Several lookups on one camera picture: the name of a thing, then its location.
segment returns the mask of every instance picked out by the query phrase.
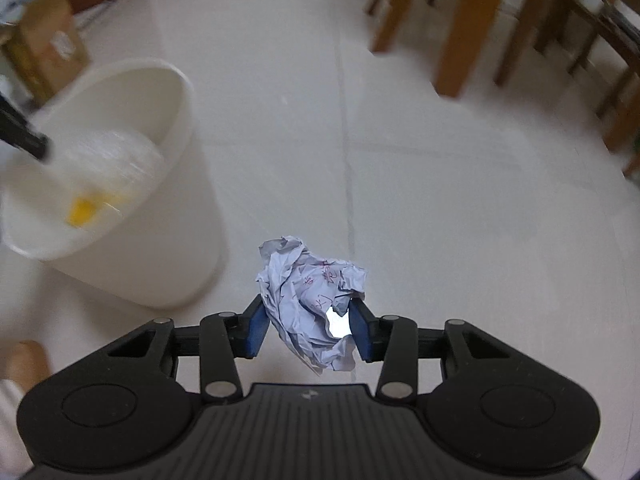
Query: cardboard box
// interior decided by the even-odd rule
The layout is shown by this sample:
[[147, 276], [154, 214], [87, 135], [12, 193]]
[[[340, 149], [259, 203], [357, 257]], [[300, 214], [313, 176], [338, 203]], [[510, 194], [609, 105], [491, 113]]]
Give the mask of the cardboard box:
[[4, 53], [43, 105], [89, 64], [68, 0], [33, 0], [26, 5]]

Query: crumpled paper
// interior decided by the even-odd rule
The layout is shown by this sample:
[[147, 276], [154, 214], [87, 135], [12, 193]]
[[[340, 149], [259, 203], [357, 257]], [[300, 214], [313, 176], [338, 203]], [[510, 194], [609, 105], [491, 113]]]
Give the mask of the crumpled paper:
[[315, 256], [292, 236], [263, 243], [260, 256], [262, 302], [287, 347], [318, 374], [323, 368], [353, 370], [353, 337], [333, 337], [326, 312], [344, 316], [351, 297], [364, 294], [367, 271]]

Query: yellow object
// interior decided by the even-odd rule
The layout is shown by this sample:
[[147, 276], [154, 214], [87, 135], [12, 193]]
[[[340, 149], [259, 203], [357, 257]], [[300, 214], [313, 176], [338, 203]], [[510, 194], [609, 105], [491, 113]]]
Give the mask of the yellow object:
[[98, 209], [98, 202], [95, 200], [78, 197], [71, 205], [71, 211], [69, 211], [69, 215], [66, 217], [66, 223], [71, 225], [71, 227], [82, 227], [91, 221], [98, 212]]

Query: white trash bin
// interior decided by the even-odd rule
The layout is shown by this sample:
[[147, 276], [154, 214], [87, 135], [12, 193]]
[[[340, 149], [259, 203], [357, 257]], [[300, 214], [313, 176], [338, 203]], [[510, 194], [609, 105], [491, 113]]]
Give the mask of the white trash bin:
[[[3, 179], [3, 241], [12, 250], [155, 308], [183, 304], [207, 284], [222, 226], [194, 134], [193, 88], [179, 70], [155, 59], [103, 67], [33, 122], [53, 150], [46, 164], [23, 158]], [[72, 192], [52, 178], [63, 158], [56, 144], [83, 130], [132, 128], [164, 156], [155, 185], [119, 211], [103, 208], [86, 229], [70, 227]]]

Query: table leg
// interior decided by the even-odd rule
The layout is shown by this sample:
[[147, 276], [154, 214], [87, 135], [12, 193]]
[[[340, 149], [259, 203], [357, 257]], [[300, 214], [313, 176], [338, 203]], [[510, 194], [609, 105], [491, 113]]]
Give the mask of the table leg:
[[386, 52], [389, 50], [392, 41], [398, 33], [400, 24], [411, 7], [412, 1], [413, 0], [389, 0], [390, 9], [383, 19], [382, 26], [376, 32], [373, 44], [371, 45], [370, 50], [373, 53]]
[[571, 12], [572, 0], [553, 0], [551, 10], [538, 33], [534, 48], [544, 54], [547, 45], [558, 37]]
[[640, 128], [640, 88], [636, 90], [628, 107], [620, 110], [615, 124], [602, 137], [602, 140], [610, 152], [615, 152], [629, 142], [638, 128]]
[[640, 153], [636, 153], [629, 161], [628, 166], [623, 170], [625, 178], [631, 178], [636, 171], [640, 170]]
[[434, 88], [457, 97], [480, 54], [501, 0], [462, 0], [442, 50]]
[[620, 100], [620, 94], [625, 89], [625, 86], [631, 81], [631, 78], [634, 76], [634, 71], [627, 67], [626, 70], [622, 73], [622, 75], [618, 78], [615, 85], [609, 90], [609, 93], [604, 96], [598, 109], [596, 110], [596, 117], [601, 119], [604, 114], [609, 110], [609, 107], [616, 105]]
[[569, 75], [573, 75], [575, 69], [577, 69], [579, 66], [585, 66], [586, 61], [589, 59], [589, 54], [593, 50], [593, 45], [595, 45], [596, 40], [598, 39], [598, 36], [598, 29], [597, 27], [594, 27], [594, 29], [587, 36], [580, 54], [578, 54], [578, 57], [575, 58], [575, 61], [571, 63], [571, 66], [566, 70]]
[[540, 12], [545, 0], [525, 0], [522, 10], [518, 15], [511, 39], [507, 49], [502, 56], [502, 62], [494, 76], [494, 82], [498, 86], [503, 86], [510, 78], [511, 73], [518, 64], [521, 54], [529, 44], [531, 31], [540, 22]]

